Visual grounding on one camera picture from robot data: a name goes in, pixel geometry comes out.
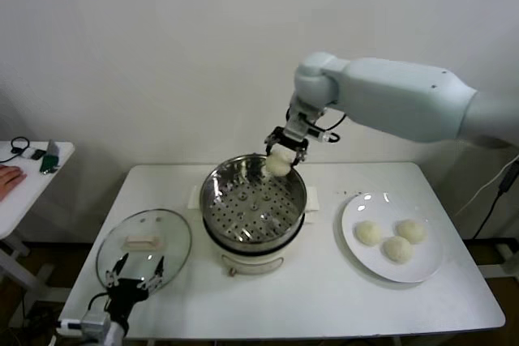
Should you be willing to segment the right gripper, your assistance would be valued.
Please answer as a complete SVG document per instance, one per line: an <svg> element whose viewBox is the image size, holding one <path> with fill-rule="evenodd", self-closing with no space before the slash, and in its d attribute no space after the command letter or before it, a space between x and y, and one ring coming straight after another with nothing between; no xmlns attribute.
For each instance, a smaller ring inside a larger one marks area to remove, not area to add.
<svg viewBox="0 0 519 346"><path fill-rule="evenodd" d="M305 113L286 113L286 124L282 129L274 129L264 140L266 156L270 156L272 148L277 143L287 148L293 148L295 157L292 167L295 168L307 157L308 135L311 126Z"/></svg>

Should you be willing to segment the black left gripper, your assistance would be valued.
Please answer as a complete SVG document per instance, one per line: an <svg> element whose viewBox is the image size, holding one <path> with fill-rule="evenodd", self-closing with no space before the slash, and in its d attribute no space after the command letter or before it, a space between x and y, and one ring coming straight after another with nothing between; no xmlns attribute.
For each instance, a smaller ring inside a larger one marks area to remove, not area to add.
<svg viewBox="0 0 519 346"><path fill-rule="evenodd" d="M109 296L109 304L106 311L109 313L110 321L115 322L122 328L128 328L128 318L135 304L148 299L148 290L158 290L163 284L165 257L159 260L152 277L147 281L140 282L133 279L120 279L119 275L124 268L129 254L125 253L119 258L111 270L105 272L105 282Z"/></svg>

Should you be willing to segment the person's bare hand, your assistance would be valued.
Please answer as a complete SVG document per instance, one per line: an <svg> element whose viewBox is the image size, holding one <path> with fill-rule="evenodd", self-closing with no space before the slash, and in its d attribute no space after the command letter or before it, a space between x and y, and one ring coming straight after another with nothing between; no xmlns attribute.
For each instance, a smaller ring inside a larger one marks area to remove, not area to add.
<svg viewBox="0 0 519 346"><path fill-rule="evenodd" d="M26 176L25 172L18 166L2 165L0 168L0 201L23 182Z"/></svg>

